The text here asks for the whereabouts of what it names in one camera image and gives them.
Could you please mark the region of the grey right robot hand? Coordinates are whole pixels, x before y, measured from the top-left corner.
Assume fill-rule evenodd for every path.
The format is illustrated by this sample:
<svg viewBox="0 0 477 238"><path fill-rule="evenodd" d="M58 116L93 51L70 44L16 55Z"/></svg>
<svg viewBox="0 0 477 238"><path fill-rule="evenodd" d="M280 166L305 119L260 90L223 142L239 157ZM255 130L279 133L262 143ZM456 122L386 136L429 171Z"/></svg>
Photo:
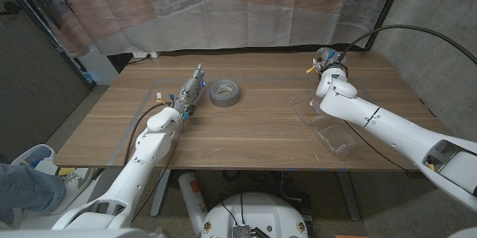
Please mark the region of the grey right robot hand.
<svg viewBox="0 0 477 238"><path fill-rule="evenodd" d="M317 57L312 60L313 67L316 73L322 74L331 65L340 63L345 65L347 58L340 52L327 47L322 47L317 50Z"/></svg>

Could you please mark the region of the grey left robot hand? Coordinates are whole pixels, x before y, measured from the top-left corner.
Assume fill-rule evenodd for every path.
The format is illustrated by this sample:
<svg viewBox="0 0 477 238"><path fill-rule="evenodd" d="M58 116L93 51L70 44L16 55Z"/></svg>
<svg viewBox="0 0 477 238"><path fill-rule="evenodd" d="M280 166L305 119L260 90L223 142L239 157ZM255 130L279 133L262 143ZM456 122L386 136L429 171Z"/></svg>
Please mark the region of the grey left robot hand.
<svg viewBox="0 0 477 238"><path fill-rule="evenodd" d="M182 116L192 115L203 88L206 86L204 72L199 63L192 77L181 87L174 99L173 108Z"/></svg>

